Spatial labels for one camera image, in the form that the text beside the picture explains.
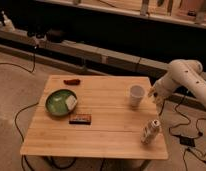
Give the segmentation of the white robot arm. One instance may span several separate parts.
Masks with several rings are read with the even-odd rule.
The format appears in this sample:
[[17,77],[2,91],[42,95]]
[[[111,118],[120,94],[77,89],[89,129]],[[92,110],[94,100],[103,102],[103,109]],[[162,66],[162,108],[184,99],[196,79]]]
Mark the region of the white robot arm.
[[203,66],[198,60],[176,59],[168,64],[167,72],[150,88],[148,96],[156,104],[169,98],[177,88],[185,87],[206,108],[206,80],[201,77]]

